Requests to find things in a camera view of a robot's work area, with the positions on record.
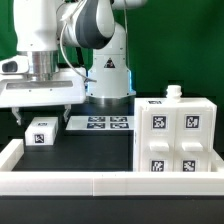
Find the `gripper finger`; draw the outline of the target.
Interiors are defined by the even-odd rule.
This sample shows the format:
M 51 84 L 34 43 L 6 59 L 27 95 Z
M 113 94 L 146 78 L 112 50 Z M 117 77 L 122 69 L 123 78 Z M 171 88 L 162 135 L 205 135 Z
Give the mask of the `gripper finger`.
M 14 117 L 16 118 L 17 124 L 20 126 L 22 124 L 22 117 L 21 117 L 19 108 L 18 107 L 13 107 L 11 109 L 11 111 L 12 111 L 12 114 L 14 115 Z
M 71 111 L 71 104 L 67 104 L 67 105 L 64 105 L 64 113 L 63 113 L 63 118 L 64 118 L 64 121 L 67 122 L 68 119 L 69 119 L 69 113 Z

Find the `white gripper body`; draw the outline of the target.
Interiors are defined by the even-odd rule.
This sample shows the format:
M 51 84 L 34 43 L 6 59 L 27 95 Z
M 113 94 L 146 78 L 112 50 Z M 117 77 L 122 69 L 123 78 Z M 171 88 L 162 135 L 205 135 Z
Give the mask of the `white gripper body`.
M 0 74 L 0 108 L 81 104 L 85 99 L 83 78 L 69 68 L 45 81 Z

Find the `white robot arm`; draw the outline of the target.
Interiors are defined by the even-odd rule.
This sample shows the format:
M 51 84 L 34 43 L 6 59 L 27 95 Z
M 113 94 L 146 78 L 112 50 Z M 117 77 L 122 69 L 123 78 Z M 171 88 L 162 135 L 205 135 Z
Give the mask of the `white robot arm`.
M 135 95 L 127 27 L 114 10 L 147 0 L 13 0 L 17 54 L 0 61 L 0 108 L 119 102 Z

